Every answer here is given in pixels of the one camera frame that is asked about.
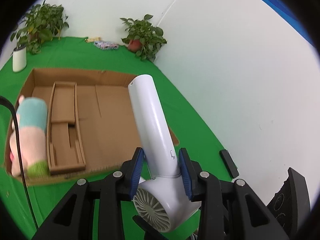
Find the yellow snack packet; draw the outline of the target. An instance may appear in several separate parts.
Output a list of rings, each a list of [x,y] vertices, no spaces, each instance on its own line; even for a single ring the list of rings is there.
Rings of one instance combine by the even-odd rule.
[[[92,42],[98,42],[101,41],[101,37],[88,37],[85,39],[85,42],[92,43]]]

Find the potted plant red pot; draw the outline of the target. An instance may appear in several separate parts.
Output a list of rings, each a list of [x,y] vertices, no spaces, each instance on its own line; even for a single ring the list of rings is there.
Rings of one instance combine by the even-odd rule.
[[[153,26],[150,20],[153,15],[146,14],[143,19],[120,18],[127,37],[121,38],[121,41],[127,45],[127,49],[142,61],[155,61],[156,54],[167,44],[164,38],[164,31],[158,26]]]

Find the green tablecloth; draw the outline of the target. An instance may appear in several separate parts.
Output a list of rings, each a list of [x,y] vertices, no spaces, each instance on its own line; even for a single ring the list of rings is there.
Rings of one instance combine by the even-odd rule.
[[[83,38],[64,37],[43,45],[37,55],[27,56],[27,67],[12,71],[8,61],[1,69],[1,95],[15,102],[33,68],[81,68],[112,70],[134,75],[149,74],[153,77],[168,125],[178,137],[180,147],[187,149],[192,160],[221,180],[230,176],[220,158],[221,143],[193,109],[184,96],[151,62],[141,61],[126,48],[100,50]],[[35,225],[39,225],[73,185],[65,183],[33,186],[24,191],[23,185],[1,169],[1,213],[7,213],[22,237],[31,239]]]

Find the pastel plush toy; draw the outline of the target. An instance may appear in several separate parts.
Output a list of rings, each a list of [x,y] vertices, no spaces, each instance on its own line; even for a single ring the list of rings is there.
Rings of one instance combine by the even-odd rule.
[[[49,175],[46,148],[48,108],[35,97],[20,96],[16,117],[23,171],[28,178]]]

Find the cardboard insert divider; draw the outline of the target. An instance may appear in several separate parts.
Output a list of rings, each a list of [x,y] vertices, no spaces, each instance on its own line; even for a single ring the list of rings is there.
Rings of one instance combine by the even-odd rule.
[[[46,144],[50,174],[66,174],[86,169],[75,82],[53,84],[48,108]]]

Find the brown cardboard tray box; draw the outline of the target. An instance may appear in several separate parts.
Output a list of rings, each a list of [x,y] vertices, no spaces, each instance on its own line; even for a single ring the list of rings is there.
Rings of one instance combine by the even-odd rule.
[[[137,76],[113,71],[66,68],[35,68],[25,80],[20,96],[35,97],[46,102],[55,82],[77,84],[78,111],[86,169],[79,172],[28,178],[24,175],[21,150],[17,149],[15,134],[8,129],[3,140],[4,163],[8,175],[27,185],[46,185],[105,173],[121,167],[141,147],[132,110],[128,86]]]

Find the black rectangular bar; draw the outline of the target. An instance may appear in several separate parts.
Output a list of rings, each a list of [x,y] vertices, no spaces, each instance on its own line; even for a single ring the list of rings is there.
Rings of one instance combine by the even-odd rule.
[[[227,168],[227,171],[230,177],[232,179],[237,178],[239,176],[239,171],[233,159],[231,158],[230,153],[226,149],[223,149],[223,150],[220,150],[219,154],[225,167]]]

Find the small colourful packet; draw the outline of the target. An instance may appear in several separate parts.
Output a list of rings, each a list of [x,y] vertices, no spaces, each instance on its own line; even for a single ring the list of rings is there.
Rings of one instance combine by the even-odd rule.
[[[119,45],[114,42],[94,41],[93,44],[101,50],[118,50]]]

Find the white hair dryer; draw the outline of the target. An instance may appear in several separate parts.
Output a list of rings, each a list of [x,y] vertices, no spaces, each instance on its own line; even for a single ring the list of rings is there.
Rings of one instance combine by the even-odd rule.
[[[128,86],[150,179],[140,180],[133,203],[159,232],[171,232],[201,206],[185,194],[178,158],[152,76],[135,77]]]

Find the potted plant white pot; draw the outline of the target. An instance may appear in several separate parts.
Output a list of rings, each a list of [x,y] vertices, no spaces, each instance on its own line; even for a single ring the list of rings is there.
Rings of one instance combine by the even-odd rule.
[[[60,38],[62,32],[69,28],[68,16],[62,5],[32,5],[20,23],[13,30],[10,40],[16,41],[12,52],[12,71],[18,73],[27,66],[27,53],[36,55],[41,52],[45,42]]]

